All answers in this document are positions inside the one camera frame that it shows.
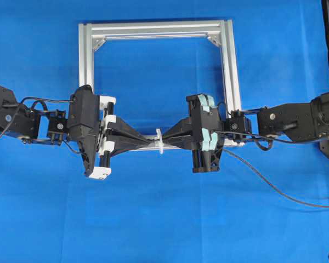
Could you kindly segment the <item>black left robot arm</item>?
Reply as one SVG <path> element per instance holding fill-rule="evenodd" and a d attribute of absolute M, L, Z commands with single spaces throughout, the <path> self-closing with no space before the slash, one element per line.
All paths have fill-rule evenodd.
<path fill-rule="evenodd" d="M 116 99 L 79 87 L 69 99 L 68 111 L 49 110 L 48 99 L 33 98 L 30 107 L 18 102 L 12 90 L 0 86 L 0 136 L 23 143 L 78 145 L 84 175 L 103 180 L 111 174 L 111 157 L 151 144 L 151 140 L 114 115 Z"/>

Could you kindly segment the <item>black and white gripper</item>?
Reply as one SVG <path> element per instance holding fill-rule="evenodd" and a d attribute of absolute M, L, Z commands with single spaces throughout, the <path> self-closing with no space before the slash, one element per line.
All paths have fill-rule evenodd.
<path fill-rule="evenodd" d="M 96 95 L 92 87 L 86 84 L 79 87 L 70 100 L 67 119 L 69 139 L 78 145 L 87 178 L 106 179 L 112 171 L 107 164 L 111 157 L 152 143 L 152 140 L 114 115 L 116 98 Z M 101 112 L 104 117 L 110 115 L 112 122 L 100 120 Z M 106 135 L 105 148 L 107 128 L 116 134 Z"/>

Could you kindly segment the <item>black gripper teal tape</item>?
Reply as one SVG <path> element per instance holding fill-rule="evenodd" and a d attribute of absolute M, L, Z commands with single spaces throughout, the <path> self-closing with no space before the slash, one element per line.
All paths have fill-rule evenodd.
<path fill-rule="evenodd" d="M 162 134 L 163 142 L 192 150 L 194 173 L 219 171 L 224 140 L 219 136 L 223 125 L 218 107 L 213 97 L 205 94 L 187 96 L 186 101 L 189 117 L 181 119 Z"/>

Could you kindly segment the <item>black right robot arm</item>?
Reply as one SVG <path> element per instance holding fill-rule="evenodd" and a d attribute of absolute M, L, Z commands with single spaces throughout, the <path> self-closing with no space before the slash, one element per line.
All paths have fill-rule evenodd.
<path fill-rule="evenodd" d="M 235 110 L 220 115 L 213 98 L 199 94 L 186 98 L 189 116 L 162 135 L 166 144 L 192 152 L 193 171 L 219 170 L 224 143 L 253 142 L 268 151 L 280 135 L 288 144 L 318 142 L 329 159 L 329 93 L 308 103 L 291 103 L 272 108 Z"/>

